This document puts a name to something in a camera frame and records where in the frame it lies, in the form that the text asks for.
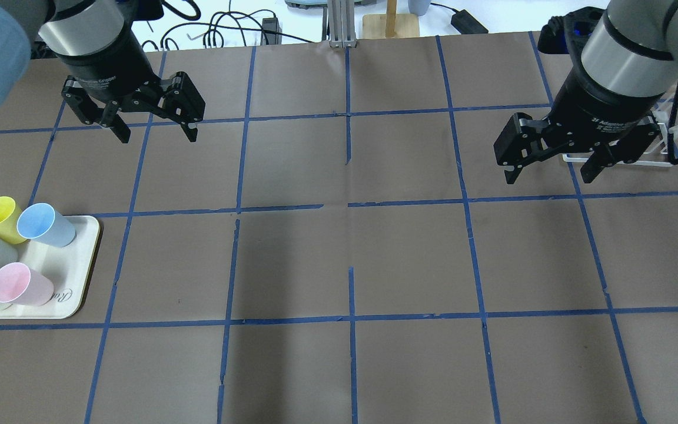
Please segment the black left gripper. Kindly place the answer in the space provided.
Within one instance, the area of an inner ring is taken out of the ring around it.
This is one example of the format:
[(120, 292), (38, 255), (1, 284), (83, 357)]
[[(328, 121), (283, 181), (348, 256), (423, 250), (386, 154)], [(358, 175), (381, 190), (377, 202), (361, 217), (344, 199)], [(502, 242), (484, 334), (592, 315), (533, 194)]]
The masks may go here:
[(121, 113), (146, 112), (179, 123), (189, 142), (197, 141), (205, 100), (186, 73), (159, 77), (130, 29), (96, 53), (59, 58), (70, 71), (62, 97), (81, 122), (99, 124), (129, 143)]

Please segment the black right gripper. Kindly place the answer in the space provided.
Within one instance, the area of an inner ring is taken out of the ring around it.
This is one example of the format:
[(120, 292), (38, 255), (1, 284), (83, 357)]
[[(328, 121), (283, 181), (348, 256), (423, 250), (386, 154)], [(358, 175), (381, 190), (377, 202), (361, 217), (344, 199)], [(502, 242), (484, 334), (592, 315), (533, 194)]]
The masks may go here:
[(662, 94), (614, 93), (574, 65), (546, 117), (515, 113), (493, 143), (506, 183), (516, 183), (524, 167), (557, 155), (591, 153), (580, 169), (584, 183), (619, 162), (639, 160), (661, 134), (650, 110)]

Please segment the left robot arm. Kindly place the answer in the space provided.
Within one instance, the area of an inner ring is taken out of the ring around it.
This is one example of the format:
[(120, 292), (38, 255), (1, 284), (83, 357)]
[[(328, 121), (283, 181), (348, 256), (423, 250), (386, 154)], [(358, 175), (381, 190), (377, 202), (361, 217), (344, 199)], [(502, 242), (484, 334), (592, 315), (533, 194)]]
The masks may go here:
[(42, 41), (67, 67), (61, 95), (84, 124), (128, 143), (121, 114), (147, 112), (196, 142), (204, 99), (187, 73), (157, 75), (132, 32), (134, 22), (156, 21), (166, 8), (165, 1), (0, 1), (0, 105)]

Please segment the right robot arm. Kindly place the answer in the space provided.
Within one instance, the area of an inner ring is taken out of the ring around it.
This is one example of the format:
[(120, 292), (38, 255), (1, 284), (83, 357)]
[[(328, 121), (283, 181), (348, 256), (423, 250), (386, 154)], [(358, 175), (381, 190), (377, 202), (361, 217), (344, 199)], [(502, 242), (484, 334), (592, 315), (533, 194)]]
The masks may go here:
[(537, 47), (568, 55), (573, 67), (546, 117), (515, 113), (498, 135), (493, 150), (508, 184), (536, 161), (572, 153), (589, 153), (580, 172), (590, 183), (605, 168), (637, 161), (657, 137), (678, 165), (670, 131), (678, 107), (666, 129), (652, 113), (671, 87), (678, 104), (678, 1), (611, 1), (555, 16)]

